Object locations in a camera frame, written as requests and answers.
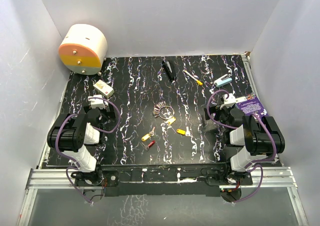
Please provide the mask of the metal keyring with keys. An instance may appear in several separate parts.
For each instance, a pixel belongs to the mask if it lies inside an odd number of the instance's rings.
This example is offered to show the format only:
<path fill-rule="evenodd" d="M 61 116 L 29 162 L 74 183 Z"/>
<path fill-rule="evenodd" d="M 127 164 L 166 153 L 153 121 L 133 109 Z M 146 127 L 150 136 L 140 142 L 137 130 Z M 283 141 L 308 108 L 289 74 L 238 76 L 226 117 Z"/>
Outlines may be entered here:
<path fill-rule="evenodd" d="M 165 121 L 173 118 L 174 114 L 174 109 L 164 101 L 157 103 L 152 110 L 152 115 L 155 118 L 160 118 Z"/>

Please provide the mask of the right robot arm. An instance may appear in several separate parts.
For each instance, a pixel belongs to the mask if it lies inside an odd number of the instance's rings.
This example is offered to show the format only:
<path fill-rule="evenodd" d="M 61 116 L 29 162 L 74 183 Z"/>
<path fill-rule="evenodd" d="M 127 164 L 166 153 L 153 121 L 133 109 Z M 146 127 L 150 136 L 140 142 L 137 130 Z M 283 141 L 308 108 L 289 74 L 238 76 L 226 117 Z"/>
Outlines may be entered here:
<path fill-rule="evenodd" d="M 226 128 L 223 142 L 227 147 L 239 147 L 229 159 L 230 167 L 223 171 L 223 180 L 233 185 L 252 165 L 273 162 L 285 150 L 285 138 L 272 116 L 246 115 L 236 106 L 208 106 L 206 120 Z"/>

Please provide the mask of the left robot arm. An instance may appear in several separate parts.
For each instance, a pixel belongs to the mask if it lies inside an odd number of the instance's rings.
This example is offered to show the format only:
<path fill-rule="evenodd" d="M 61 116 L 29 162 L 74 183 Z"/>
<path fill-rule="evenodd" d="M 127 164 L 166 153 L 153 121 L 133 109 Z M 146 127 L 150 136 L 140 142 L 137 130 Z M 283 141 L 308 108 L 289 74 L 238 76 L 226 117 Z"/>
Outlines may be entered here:
<path fill-rule="evenodd" d="M 74 163 L 75 168 L 86 173 L 86 180 L 93 186 L 103 181 L 103 173 L 91 155 L 88 146 L 97 146 L 102 141 L 98 128 L 103 120 L 115 119 L 119 111 L 108 103 L 101 107 L 86 104 L 79 114 L 60 114 L 47 134 L 50 148 Z"/>

